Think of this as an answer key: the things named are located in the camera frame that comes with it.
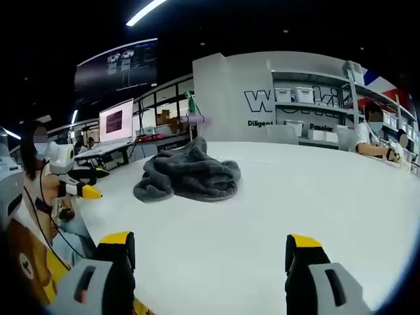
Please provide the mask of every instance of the red object on desk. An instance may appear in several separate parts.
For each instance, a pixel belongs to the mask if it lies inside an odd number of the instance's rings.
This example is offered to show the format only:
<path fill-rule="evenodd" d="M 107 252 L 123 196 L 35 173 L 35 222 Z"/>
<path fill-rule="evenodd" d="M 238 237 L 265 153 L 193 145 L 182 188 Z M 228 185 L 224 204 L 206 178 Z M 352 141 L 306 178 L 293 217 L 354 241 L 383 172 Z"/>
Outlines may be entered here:
<path fill-rule="evenodd" d="M 164 139 L 165 136 L 164 135 L 150 135 L 150 136 L 143 136 L 140 138 L 137 138 L 135 140 L 135 142 L 139 143 L 139 142 L 151 142 L 151 141 L 156 141 L 156 140 L 161 140 Z"/>

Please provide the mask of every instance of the gray towel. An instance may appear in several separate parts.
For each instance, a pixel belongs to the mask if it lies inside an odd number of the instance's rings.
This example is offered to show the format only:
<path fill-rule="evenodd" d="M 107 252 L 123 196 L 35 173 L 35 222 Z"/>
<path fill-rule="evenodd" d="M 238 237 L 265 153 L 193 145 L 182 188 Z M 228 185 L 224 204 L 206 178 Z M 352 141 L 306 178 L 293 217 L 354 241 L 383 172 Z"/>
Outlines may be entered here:
<path fill-rule="evenodd" d="M 200 136 L 178 150 L 164 150 L 144 164 L 142 180 L 133 188 L 137 199 L 159 201 L 173 194 L 200 201 L 232 197 L 241 171 L 234 161 L 219 162 L 207 155 Z"/>

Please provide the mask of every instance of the computer monitor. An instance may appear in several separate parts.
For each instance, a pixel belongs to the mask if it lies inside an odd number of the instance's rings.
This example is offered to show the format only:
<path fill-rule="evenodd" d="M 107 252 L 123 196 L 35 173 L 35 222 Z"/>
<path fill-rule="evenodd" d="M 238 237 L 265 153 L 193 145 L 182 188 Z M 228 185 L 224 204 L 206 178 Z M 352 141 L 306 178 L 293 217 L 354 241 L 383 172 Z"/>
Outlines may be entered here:
<path fill-rule="evenodd" d="M 126 100 L 99 113 L 99 141 L 109 142 L 133 136 L 134 100 Z"/>

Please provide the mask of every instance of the desk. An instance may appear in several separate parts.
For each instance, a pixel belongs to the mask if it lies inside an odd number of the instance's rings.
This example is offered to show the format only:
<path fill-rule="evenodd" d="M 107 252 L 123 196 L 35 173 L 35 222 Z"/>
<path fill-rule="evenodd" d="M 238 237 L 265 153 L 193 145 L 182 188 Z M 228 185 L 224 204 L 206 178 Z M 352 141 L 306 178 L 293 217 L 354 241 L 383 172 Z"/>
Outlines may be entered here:
<path fill-rule="evenodd" d="M 127 156 L 127 148 L 129 146 L 133 145 L 132 140 L 124 140 L 122 142 L 114 142 L 111 144 L 100 144 L 96 148 L 93 148 L 92 150 L 88 150 L 86 152 L 83 152 L 82 154 L 79 154 L 74 157 L 76 161 L 81 160 L 88 160 L 88 159 L 101 159 L 103 156 L 107 154 L 111 154 L 115 151 L 121 151 L 123 154 L 123 165 L 129 163 L 129 159 Z"/>
<path fill-rule="evenodd" d="M 180 148 L 190 141 L 190 135 L 167 136 L 166 138 L 139 142 L 134 148 L 133 161 L 158 154 L 161 150 Z"/>
<path fill-rule="evenodd" d="M 135 296 L 159 315 L 286 314 L 285 241 L 321 242 L 379 308 L 404 273 L 419 229 L 420 180 L 381 161 L 338 150 L 209 142 L 234 159 L 236 196 L 203 203 L 174 196 L 142 203 L 133 193 L 145 160 L 116 169 L 79 208 L 95 243 L 135 234 Z"/>

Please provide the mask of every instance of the shelf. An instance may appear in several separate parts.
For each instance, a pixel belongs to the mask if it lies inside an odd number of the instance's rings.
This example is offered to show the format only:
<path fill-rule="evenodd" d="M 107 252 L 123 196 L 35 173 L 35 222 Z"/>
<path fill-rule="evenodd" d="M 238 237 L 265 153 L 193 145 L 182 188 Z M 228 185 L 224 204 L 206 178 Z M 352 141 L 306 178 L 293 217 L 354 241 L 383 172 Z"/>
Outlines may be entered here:
<path fill-rule="evenodd" d="M 405 113 L 406 116 L 408 116 L 412 121 L 416 121 L 415 117 L 413 116 L 412 113 L 410 113 L 408 110 L 406 110 L 404 107 L 400 106 L 401 108 L 401 114 L 403 114 L 403 112 Z"/>
<path fill-rule="evenodd" d="M 387 129 L 389 129 L 389 130 L 394 131 L 395 133 L 397 133 L 397 132 L 398 132 L 398 129 L 397 129 L 397 128 L 394 128 L 394 127 L 389 126 L 389 125 L 386 125 L 386 124 L 383 124 L 383 126 L 384 126 L 385 128 L 387 128 Z"/>
<path fill-rule="evenodd" d="M 294 107 L 294 108 L 308 108 L 311 110 L 319 110 L 323 112 L 332 112 L 334 114 L 345 114 L 345 115 L 352 115 L 352 111 L 345 110 L 344 108 L 338 108 L 338 107 L 331 107 L 327 105 L 317 105 L 317 104 L 311 104 L 311 103 L 294 103 L 294 102 L 277 102 L 276 106 L 279 107 Z"/>
<path fill-rule="evenodd" d="M 307 138 L 298 138 L 297 142 L 300 146 L 317 146 L 319 148 L 333 148 L 338 149 L 338 142 L 326 141 L 326 140 L 313 140 Z"/>
<path fill-rule="evenodd" d="M 302 71 L 277 71 L 271 70 L 274 81 L 289 81 L 289 82 L 302 82 L 302 83 L 317 83 L 320 85 L 329 85 L 332 87 L 341 87 L 346 91 L 350 91 L 350 81 L 345 77 L 339 77 L 338 75 L 318 73 L 318 72 L 302 72 Z M 395 112 L 398 112 L 398 103 L 388 96 L 376 92 L 369 87 L 354 83 L 356 87 L 356 94 L 364 97 L 371 98 L 386 107 L 392 108 Z M 416 121 L 413 114 L 411 114 L 404 107 L 400 106 L 401 115 L 409 118 L 412 121 Z"/>
<path fill-rule="evenodd" d="M 332 87 L 342 87 L 350 83 L 345 77 L 318 72 L 276 71 L 271 70 L 274 81 L 311 82 Z"/>

